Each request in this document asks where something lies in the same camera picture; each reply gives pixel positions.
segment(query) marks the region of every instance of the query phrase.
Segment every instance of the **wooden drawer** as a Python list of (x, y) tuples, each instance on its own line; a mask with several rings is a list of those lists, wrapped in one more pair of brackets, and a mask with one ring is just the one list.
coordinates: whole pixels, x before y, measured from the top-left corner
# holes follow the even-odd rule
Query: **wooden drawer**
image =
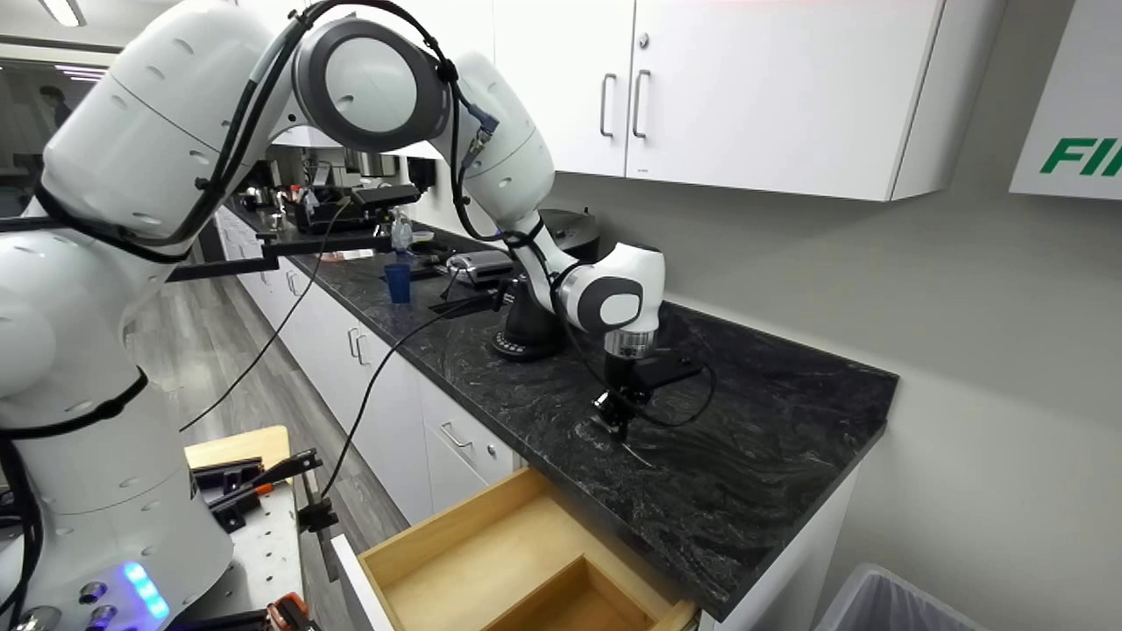
[(695, 601), (610, 555), (531, 469), (377, 543), (362, 569), (397, 631), (695, 624)]

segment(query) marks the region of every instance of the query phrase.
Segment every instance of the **kitchen counter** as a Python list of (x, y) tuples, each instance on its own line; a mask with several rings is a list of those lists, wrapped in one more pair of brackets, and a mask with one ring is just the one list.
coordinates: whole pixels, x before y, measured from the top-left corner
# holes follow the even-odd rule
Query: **kitchen counter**
[[(384, 255), (295, 262), (384, 341), (428, 323), (445, 289), (440, 275), (412, 280), (412, 303), (392, 303)], [(631, 425), (645, 465), (573, 434), (601, 393), (591, 348), (511, 364), (488, 349), (495, 324), (497, 313), (445, 317), (398, 355), (719, 621), (883, 434), (897, 389), (881, 368), (667, 303), (659, 342), (709, 362), (719, 389), (697, 425)], [(667, 386), (654, 411), (682, 416), (704, 393), (704, 379)]]

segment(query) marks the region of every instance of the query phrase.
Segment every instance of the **wall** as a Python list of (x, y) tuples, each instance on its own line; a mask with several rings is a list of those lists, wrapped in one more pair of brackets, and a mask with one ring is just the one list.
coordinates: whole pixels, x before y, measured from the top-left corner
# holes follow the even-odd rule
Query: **wall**
[(828, 590), (877, 559), (985, 627), (1122, 621), (1122, 205), (1006, 192), (1064, 12), (1011, 0), (924, 198), (558, 183), (549, 202), (667, 250), (673, 299), (905, 379)]

